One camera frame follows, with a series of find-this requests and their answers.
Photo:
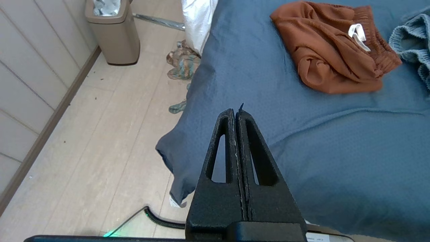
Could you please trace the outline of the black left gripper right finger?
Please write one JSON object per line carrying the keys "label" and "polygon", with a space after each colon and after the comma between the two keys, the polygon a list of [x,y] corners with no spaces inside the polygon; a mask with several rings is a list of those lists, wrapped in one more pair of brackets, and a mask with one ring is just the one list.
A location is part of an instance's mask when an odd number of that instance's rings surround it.
{"label": "black left gripper right finger", "polygon": [[252,115],[236,114],[242,221],[238,241],[305,241],[307,226]]}

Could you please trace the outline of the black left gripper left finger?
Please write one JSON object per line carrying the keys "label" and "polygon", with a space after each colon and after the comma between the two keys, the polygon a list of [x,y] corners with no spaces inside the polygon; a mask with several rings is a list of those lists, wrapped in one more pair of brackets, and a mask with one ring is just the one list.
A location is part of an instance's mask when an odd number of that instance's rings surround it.
{"label": "black left gripper left finger", "polygon": [[[212,180],[221,137],[224,144],[225,183]],[[244,221],[246,209],[241,161],[233,109],[221,112],[215,123],[202,171],[186,219],[187,241],[227,241],[228,226]]]}

